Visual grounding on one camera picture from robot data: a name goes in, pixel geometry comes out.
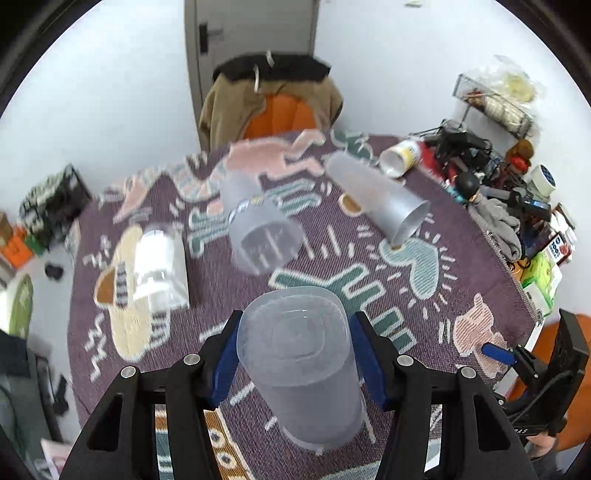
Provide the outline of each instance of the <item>white wall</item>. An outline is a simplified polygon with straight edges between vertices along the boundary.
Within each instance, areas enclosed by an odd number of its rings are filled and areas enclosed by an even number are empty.
[[[183,0],[103,0],[39,59],[0,118],[0,209],[68,163],[100,190],[199,151]]]
[[[495,54],[514,59],[541,82],[547,94],[534,160],[556,179],[553,200],[563,201],[578,221],[579,243],[574,262],[563,269],[557,305],[591,314],[591,108],[531,30],[495,0],[426,0],[422,8],[404,7],[403,0],[322,0],[315,54],[332,65],[345,99],[337,124],[373,133],[406,134],[457,116],[452,91],[458,74]],[[478,115],[472,112],[469,120]],[[488,132],[497,149],[510,145],[496,125]]]

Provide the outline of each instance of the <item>white plastic container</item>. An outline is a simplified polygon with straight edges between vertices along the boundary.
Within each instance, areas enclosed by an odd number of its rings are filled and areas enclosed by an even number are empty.
[[[363,425],[365,404],[345,310],[320,287],[258,297],[238,328],[238,358],[285,435],[299,447],[339,447]]]
[[[357,158],[338,151],[324,163],[326,174],[361,207],[393,247],[421,225],[430,203]]]
[[[146,228],[135,247],[134,301],[148,297],[152,313],[189,307],[183,239],[173,228]]]

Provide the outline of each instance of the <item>red object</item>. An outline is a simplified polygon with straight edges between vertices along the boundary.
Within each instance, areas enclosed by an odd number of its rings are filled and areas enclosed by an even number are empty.
[[[433,149],[429,148],[425,142],[419,142],[419,145],[421,145],[421,164],[423,167],[427,168],[438,179],[445,180],[446,176],[443,174],[439,162],[435,160]]]
[[[512,157],[511,165],[513,165],[521,174],[527,173],[527,170],[530,167],[521,157]]]

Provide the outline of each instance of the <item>purple tablecloth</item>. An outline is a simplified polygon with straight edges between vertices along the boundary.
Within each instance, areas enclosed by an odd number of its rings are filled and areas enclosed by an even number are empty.
[[[393,251],[324,175],[323,157],[347,150],[375,164],[395,137],[304,131],[245,141],[178,164],[150,168],[107,190],[70,235],[76,272],[68,347],[73,389],[85,421],[125,365],[168,367],[199,351],[232,310],[276,288],[316,285],[337,294],[348,314],[367,312],[376,331],[428,367],[470,365],[492,385],[505,368],[484,357],[491,341],[514,346],[534,319],[523,293],[466,210],[418,170],[406,186],[431,201],[430,213]],[[249,277],[230,262],[219,182],[240,168],[282,199],[306,231],[298,257],[270,275]],[[130,302],[135,244],[149,223],[183,234],[191,308],[152,317]],[[229,398],[208,417],[224,478],[368,478],[375,474],[391,416],[366,395],[365,428],[329,452],[308,452],[282,435],[267,405],[238,369]],[[433,408],[429,456],[439,450],[441,411]],[[171,475],[162,455],[163,475]]]

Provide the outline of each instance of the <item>blue gripper pad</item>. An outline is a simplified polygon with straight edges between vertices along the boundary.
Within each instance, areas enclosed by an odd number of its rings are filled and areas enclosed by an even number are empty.
[[[208,403],[213,408],[219,407],[219,404],[228,397],[230,386],[232,385],[234,376],[236,375],[236,369],[238,368],[236,339],[238,338],[239,325],[240,322],[236,322],[236,325],[234,326],[234,329],[228,338],[226,345],[223,347],[222,353],[220,354],[216,369],[213,372],[212,396],[208,400]]]
[[[380,408],[384,408],[387,400],[384,372],[379,366],[378,357],[375,355],[369,338],[355,313],[349,317],[349,329],[351,340],[353,340],[355,360],[361,368],[369,395]]]
[[[493,360],[496,360],[497,362],[505,364],[505,365],[509,365],[509,366],[515,365],[515,363],[517,361],[515,359],[515,355],[513,354],[513,352],[510,352],[509,350],[505,350],[504,348],[501,348],[500,346],[496,346],[494,343],[486,342],[484,345],[482,345],[481,351],[486,356],[492,358]]]

